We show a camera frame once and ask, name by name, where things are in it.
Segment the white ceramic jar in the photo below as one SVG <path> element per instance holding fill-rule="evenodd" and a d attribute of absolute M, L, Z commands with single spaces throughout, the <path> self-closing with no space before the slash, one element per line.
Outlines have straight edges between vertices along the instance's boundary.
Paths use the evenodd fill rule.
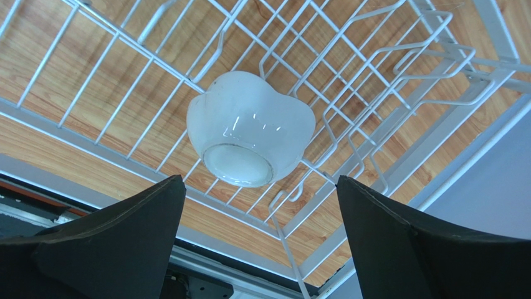
<path fill-rule="evenodd" d="M 190 101 L 186 127 L 211 174 L 233 186 L 261 187 L 297 167 L 316 120 L 303 101 L 257 75 L 232 71 Z"/>

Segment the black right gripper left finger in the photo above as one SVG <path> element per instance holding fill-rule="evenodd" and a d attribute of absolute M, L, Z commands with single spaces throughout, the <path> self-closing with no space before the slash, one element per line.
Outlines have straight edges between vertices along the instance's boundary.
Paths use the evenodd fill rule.
<path fill-rule="evenodd" d="M 104 209 L 1 241 L 2 298 L 158 298 L 184 208 L 179 175 Z"/>

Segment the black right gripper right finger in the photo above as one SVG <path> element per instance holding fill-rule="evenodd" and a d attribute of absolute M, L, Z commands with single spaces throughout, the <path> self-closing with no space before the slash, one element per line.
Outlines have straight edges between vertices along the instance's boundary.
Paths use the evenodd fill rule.
<path fill-rule="evenodd" d="M 349 176 L 336 190 L 364 298 L 530 297 L 529 240 L 444 221 Z"/>

